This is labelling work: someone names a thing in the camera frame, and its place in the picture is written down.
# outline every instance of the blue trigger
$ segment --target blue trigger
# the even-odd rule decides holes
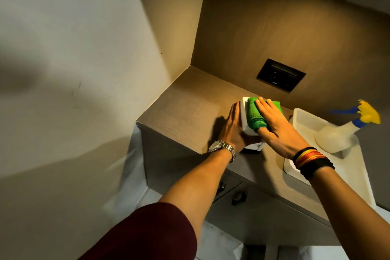
[[[341,113],[341,114],[356,114],[358,113],[359,108],[358,107],[353,107],[348,110],[333,110],[332,113]]]

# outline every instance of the wristwatch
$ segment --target wristwatch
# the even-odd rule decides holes
[[[219,149],[222,149],[222,148],[226,148],[227,150],[230,151],[230,153],[232,154],[232,160],[230,161],[231,163],[234,162],[234,159],[236,158],[236,152],[233,148],[232,145],[226,143],[226,142],[223,142],[221,140],[219,141],[215,141],[209,148],[209,152],[215,152]]]

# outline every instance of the green microfiber cloth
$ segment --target green microfiber cloth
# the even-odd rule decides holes
[[[257,98],[249,98],[247,103],[247,111],[246,111],[246,121],[248,122],[248,126],[257,132],[257,130],[261,127],[267,127],[269,131],[271,131],[270,126],[267,124],[264,117],[260,114],[260,111],[257,109],[255,101]],[[280,103],[277,101],[272,101],[275,106],[283,112],[280,108]]]

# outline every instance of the cabinet handle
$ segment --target cabinet handle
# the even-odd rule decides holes
[[[218,189],[217,189],[217,194],[220,194],[222,191],[225,190],[225,187],[226,187],[226,183],[224,181],[220,181],[219,185],[218,185]]]
[[[232,198],[232,206],[237,206],[240,203],[245,203],[246,201],[246,193],[244,192],[238,192],[236,193]]]

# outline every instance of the black outlet plate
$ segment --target black outlet plate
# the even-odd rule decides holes
[[[276,86],[284,91],[292,91],[306,73],[268,59],[256,79]]]

